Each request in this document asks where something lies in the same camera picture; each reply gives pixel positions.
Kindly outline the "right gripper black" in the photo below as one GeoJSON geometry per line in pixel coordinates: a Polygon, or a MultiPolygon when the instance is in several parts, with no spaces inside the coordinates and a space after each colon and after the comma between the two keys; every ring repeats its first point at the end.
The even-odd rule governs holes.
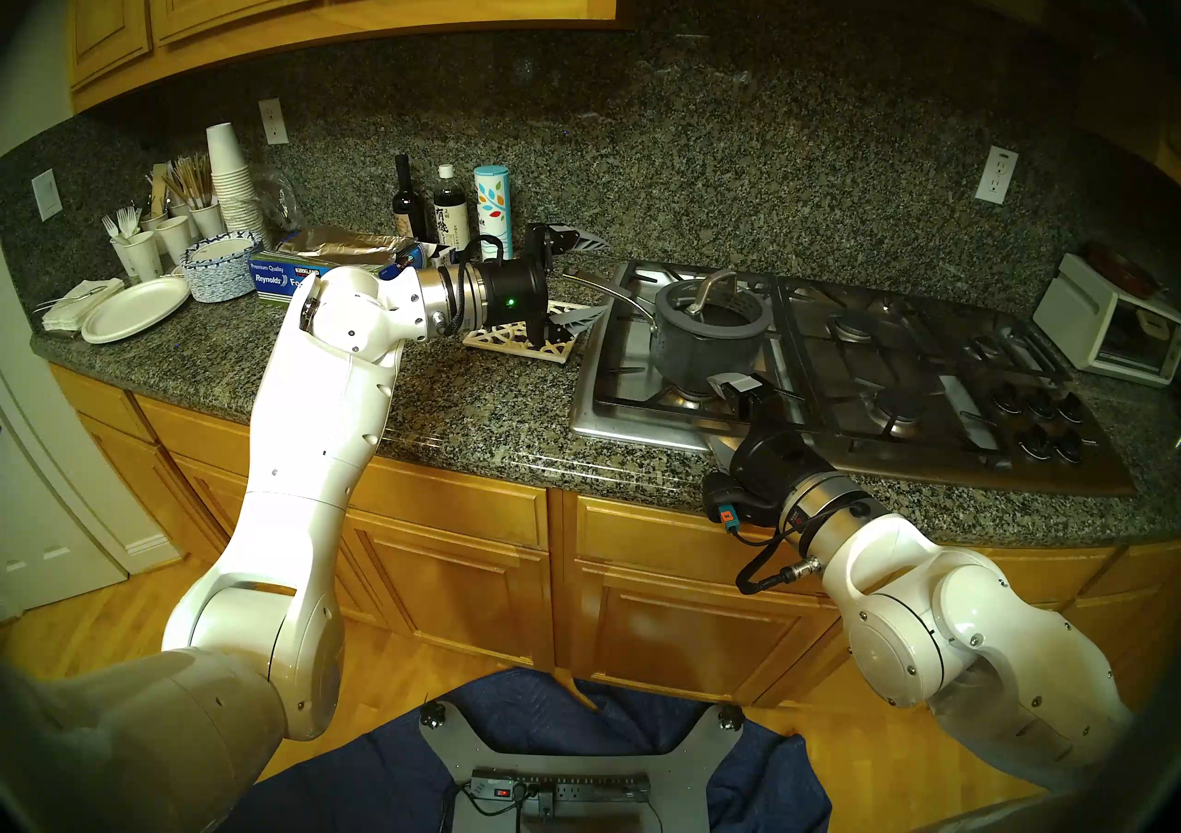
{"type": "Polygon", "coordinates": [[[736,510],[744,523],[777,525],[792,492],[833,466],[788,421],[774,384],[752,375],[710,375],[715,393],[727,393],[727,405],[748,422],[746,436],[732,455],[732,479],[740,488],[736,510]]]}

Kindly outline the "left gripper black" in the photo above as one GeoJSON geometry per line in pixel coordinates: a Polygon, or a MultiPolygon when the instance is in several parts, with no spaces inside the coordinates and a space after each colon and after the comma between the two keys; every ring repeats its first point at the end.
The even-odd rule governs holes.
{"type": "Polygon", "coordinates": [[[523,323],[529,349],[542,349],[548,341],[576,340],[594,327],[611,305],[552,304],[550,319],[548,276],[554,271],[554,255],[608,249],[608,241],[593,232],[534,226],[521,258],[500,256],[479,263],[484,289],[483,327],[523,323]]]}

